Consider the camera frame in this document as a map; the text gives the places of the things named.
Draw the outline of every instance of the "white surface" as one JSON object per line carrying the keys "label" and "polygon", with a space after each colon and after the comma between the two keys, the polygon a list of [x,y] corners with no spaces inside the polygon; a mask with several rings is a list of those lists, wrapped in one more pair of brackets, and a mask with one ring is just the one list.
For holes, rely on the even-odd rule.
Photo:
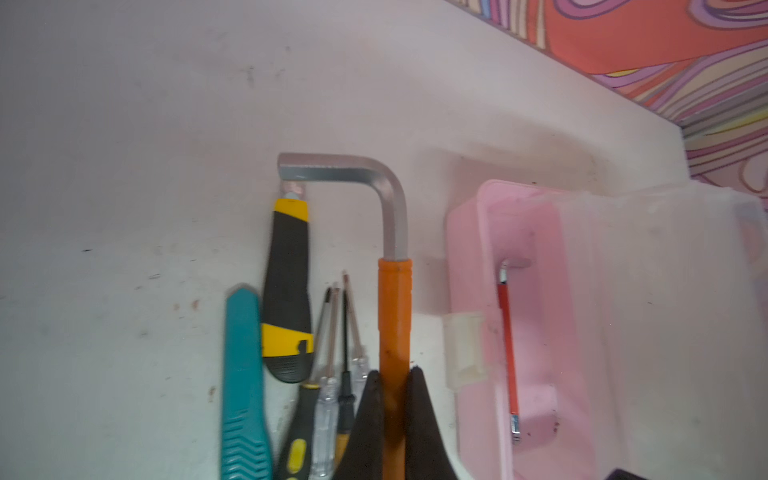
{"label": "white surface", "polygon": [[[218,476],[224,293],[261,287],[280,151],[399,175],[412,357],[449,450],[447,210],[491,177],[611,192],[687,175],[672,124],[442,0],[3,2],[0,62],[8,480]],[[376,363],[378,200],[307,190],[315,310],[346,268]],[[266,388],[282,431],[296,387]]]}

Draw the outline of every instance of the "screwdriver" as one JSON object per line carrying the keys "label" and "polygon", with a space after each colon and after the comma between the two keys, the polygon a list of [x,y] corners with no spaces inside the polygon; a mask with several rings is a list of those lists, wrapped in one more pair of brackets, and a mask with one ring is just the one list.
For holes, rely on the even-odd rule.
{"label": "screwdriver", "polygon": [[336,428],[336,458],[334,459],[334,466],[339,466],[341,458],[346,451],[346,444],[349,442],[349,434],[352,432],[353,424],[355,423],[355,396],[352,394],[352,380],[349,377],[349,347],[347,346],[347,325],[349,319],[347,313],[349,311],[349,298],[344,290],[344,302],[343,302],[343,338],[342,344],[344,348],[344,371],[341,373],[341,393],[339,394],[339,426]]}
{"label": "screwdriver", "polygon": [[520,404],[518,402],[518,384],[515,372],[515,344],[512,342],[512,320],[509,311],[509,286],[507,285],[508,269],[526,268],[531,266],[528,259],[504,259],[498,269],[498,304],[502,308],[504,323],[504,344],[507,353],[507,388],[509,393],[509,415],[512,430],[512,443],[521,441],[520,435]]}
{"label": "screwdriver", "polygon": [[[323,304],[323,313],[327,303]],[[336,336],[336,317],[339,310],[339,288],[331,289],[330,294],[330,334],[329,346],[333,350]],[[274,469],[274,480],[307,480],[312,464],[312,441],[315,425],[315,406],[320,392],[319,367],[316,364],[308,380],[299,385],[299,400],[293,414],[280,457]]]}
{"label": "screwdriver", "polygon": [[312,315],[306,291],[309,269],[309,214],[304,187],[282,182],[275,202],[272,243],[264,280],[261,318],[264,365],[281,382],[303,382],[313,360]]}
{"label": "screwdriver", "polygon": [[355,411],[360,404],[362,398],[362,391],[366,387],[368,381],[368,372],[370,367],[368,364],[368,356],[366,355],[366,349],[360,342],[360,331],[357,327],[357,315],[355,313],[355,300],[352,295],[352,287],[349,285],[349,274],[344,270],[342,272],[342,279],[344,282],[344,293],[346,294],[347,307],[344,309],[345,313],[349,313],[349,324],[352,327],[352,392],[355,394]]}
{"label": "screwdriver", "polygon": [[327,329],[329,339],[327,363],[320,368],[322,376],[320,377],[320,394],[315,407],[311,478],[330,478],[333,475],[334,437],[336,435],[336,419],[339,416],[339,380],[336,378],[334,365],[336,358],[336,317],[333,317]]}

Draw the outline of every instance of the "colorful patterned fabric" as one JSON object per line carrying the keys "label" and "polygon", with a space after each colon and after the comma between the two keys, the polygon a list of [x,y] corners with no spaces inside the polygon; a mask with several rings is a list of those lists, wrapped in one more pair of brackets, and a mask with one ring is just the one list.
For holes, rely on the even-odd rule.
{"label": "colorful patterned fabric", "polygon": [[[454,2],[678,124],[768,84],[768,0]],[[687,138],[687,155],[693,177],[768,208],[768,94],[750,102]]]}

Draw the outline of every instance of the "teal handle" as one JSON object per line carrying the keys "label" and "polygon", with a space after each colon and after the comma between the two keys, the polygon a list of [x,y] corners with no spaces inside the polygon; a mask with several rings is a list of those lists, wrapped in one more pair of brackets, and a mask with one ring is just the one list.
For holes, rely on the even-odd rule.
{"label": "teal handle", "polygon": [[272,478],[264,421],[259,299],[240,288],[227,299],[221,413],[222,480]]}

